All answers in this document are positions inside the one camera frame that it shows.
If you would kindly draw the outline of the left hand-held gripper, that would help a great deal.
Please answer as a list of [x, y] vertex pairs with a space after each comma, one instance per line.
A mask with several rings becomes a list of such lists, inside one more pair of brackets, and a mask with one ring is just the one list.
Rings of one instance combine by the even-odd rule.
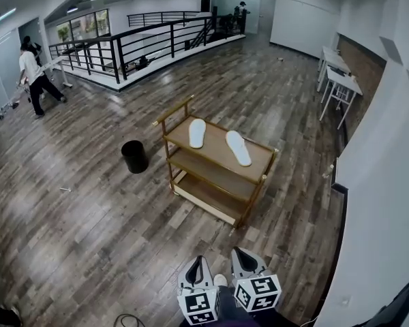
[[213, 284], [208, 262], [204, 256], [191, 260], [179, 273], [177, 300], [187, 326], [204, 326], [216, 322], [219, 315], [217, 286], [186, 287], [184, 285]]

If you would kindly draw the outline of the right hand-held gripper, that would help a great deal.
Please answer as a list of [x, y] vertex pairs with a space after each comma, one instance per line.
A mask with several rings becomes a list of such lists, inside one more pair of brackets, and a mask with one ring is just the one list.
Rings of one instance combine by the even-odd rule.
[[[248, 313], [255, 313], [277, 306], [282, 288], [276, 274], [266, 269], [264, 260], [250, 250], [235, 247], [231, 251], [232, 273], [236, 279], [234, 299]], [[263, 272], [245, 277], [248, 272]]]

